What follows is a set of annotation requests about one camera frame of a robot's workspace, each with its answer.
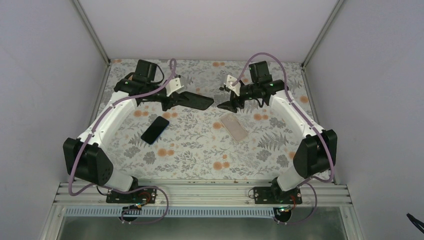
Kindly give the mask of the beige phone case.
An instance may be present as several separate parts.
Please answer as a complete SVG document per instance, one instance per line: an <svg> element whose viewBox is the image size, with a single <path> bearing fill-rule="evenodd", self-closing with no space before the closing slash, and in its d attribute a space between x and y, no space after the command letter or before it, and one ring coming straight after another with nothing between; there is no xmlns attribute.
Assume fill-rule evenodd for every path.
<svg viewBox="0 0 424 240"><path fill-rule="evenodd" d="M236 142L240 142L248 137L248 132L234 114L229 113L224 115L220 118L220 122Z"/></svg>

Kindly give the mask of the black phone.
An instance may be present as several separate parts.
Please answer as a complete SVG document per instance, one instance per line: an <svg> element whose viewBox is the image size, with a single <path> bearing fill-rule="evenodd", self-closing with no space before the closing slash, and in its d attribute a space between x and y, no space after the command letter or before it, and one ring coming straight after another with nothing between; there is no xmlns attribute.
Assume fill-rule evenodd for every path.
<svg viewBox="0 0 424 240"><path fill-rule="evenodd" d="M203 96L188 91L182 92L180 96L184 97L183 101L179 104L180 106L196 110L205 111L214 103L214 99L211 97Z"/></svg>

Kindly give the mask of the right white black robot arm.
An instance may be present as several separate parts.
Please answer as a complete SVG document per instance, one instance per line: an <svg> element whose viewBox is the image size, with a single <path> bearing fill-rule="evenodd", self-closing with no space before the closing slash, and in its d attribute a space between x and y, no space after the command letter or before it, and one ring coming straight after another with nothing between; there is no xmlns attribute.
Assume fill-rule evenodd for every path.
<svg viewBox="0 0 424 240"><path fill-rule="evenodd" d="M260 61L247 63L252 82L244 84L241 79L228 74L220 90L230 92L230 98L218 108L236 113L243 109L245 101L255 100L259 106L267 105L281 115L293 133L300 138L300 144L293 157L293 166L276 177L271 189L271 198L278 204L290 197L290 190L300 187L318 173L330 171L328 179L334 178L338 136L334 130L326 130L314 121L297 103L288 86L287 73L281 66L283 79L274 80L269 72L268 63Z"/></svg>

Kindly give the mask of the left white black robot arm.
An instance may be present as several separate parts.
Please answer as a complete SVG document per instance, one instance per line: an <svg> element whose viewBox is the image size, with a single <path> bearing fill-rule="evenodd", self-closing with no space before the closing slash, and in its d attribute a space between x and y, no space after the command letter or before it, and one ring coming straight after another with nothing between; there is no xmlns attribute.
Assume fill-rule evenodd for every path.
<svg viewBox="0 0 424 240"><path fill-rule="evenodd" d="M177 91L182 87L176 74L176 59L169 61L170 76L164 82L153 82L157 67L153 62L139 60L136 70L116 83L108 104L93 123L77 138L65 140L63 152L71 196L98 186L118 192L128 203L139 197L137 178L117 170L104 149L143 100L163 102L166 107L176 102Z"/></svg>

